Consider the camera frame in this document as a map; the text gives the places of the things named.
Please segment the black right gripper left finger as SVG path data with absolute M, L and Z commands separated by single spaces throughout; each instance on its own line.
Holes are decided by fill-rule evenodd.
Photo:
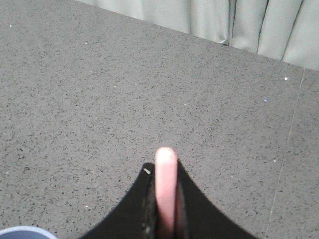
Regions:
M 83 239 L 155 239 L 157 209 L 155 166 L 143 164 L 135 182 L 119 204 Z

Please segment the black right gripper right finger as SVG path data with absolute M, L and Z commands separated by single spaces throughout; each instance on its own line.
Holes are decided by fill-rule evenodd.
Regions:
M 255 238 L 207 199 L 180 161 L 177 182 L 176 239 Z

